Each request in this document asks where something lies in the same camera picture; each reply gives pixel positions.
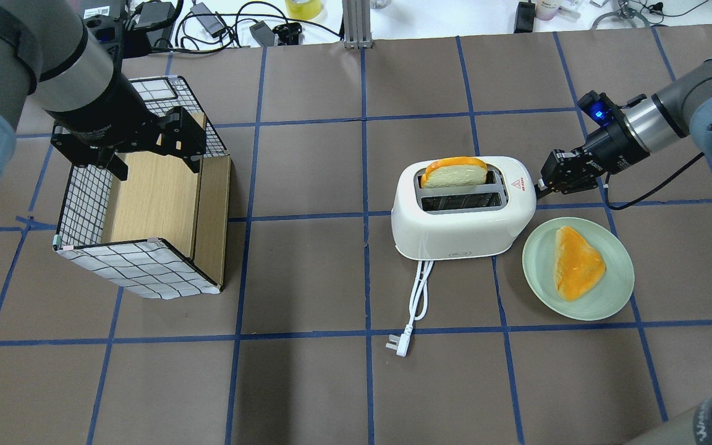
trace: bread slice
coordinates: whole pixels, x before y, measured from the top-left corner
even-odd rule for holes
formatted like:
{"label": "bread slice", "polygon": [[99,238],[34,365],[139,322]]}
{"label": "bread slice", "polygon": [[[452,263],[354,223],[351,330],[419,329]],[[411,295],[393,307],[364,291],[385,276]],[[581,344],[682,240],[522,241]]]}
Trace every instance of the bread slice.
{"label": "bread slice", "polygon": [[444,158],[430,164],[419,185],[423,189],[485,184],[488,166],[478,158],[459,156]]}
{"label": "bread slice", "polygon": [[556,231],[554,283],[559,295],[571,302],[582,298],[606,273],[601,253],[571,226]]}

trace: plate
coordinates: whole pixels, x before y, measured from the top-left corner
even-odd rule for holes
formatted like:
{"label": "plate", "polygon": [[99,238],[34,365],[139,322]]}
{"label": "plate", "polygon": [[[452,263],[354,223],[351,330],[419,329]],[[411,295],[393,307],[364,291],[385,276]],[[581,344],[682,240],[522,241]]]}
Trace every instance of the plate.
{"label": "plate", "polygon": [[[582,298],[568,302],[554,285],[556,231],[571,226],[601,253],[606,273]],[[595,222],[564,217],[540,224],[523,245],[523,275],[537,298],[554,312],[575,320],[602,320],[615,315],[630,299],[634,289],[634,265],[616,236]]]}

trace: toaster warning label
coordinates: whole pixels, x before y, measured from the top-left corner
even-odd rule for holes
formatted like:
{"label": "toaster warning label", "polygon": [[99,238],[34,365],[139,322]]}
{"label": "toaster warning label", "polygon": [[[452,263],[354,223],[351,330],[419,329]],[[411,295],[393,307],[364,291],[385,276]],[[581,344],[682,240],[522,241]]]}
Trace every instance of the toaster warning label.
{"label": "toaster warning label", "polygon": [[517,187],[518,189],[521,189],[523,192],[526,192],[526,182],[523,180],[522,177],[518,178],[513,183],[511,183],[511,186]]}

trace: white label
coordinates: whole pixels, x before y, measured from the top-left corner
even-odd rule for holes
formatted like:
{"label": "white label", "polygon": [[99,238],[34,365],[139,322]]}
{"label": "white label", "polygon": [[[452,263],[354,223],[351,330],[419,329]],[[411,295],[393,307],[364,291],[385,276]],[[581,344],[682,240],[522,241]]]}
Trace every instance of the white label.
{"label": "white label", "polygon": [[100,8],[89,8],[84,10],[84,18],[90,18],[96,15],[108,16],[111,6],[101,6]]}

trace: white cable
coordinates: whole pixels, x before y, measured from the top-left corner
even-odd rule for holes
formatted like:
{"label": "white cable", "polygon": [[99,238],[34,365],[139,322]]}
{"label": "white cable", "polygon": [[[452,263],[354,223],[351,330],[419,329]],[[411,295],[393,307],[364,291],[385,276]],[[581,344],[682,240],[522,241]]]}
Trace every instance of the white cable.
{"label": "white cable", "polygon": [[[434,261],[420,260],[416,265],[416,277],[413,279],[413,288],[410,291],[410,301],[408,302],[408,324],[400,336],[390,335],[386,344],[388,349],[394,349],[400,357],[405,357],[410,344],[410,335],[413,332],[413,322],[422,320],[427,315],[428,296],[427,278],[433,270]],[[422,297],[422,310],[419,315],[416,312],[419,307],[419,297]]]}

